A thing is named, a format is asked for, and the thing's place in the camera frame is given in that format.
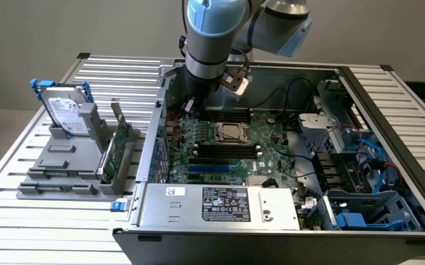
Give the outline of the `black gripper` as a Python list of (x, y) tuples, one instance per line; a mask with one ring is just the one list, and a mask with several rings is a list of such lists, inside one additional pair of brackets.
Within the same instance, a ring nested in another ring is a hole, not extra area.
[(220, 73), (215, 66), (185, 66), (185, 88), (188, 91), (184, 111), (200, 113), (208, 97), (217, 91)]

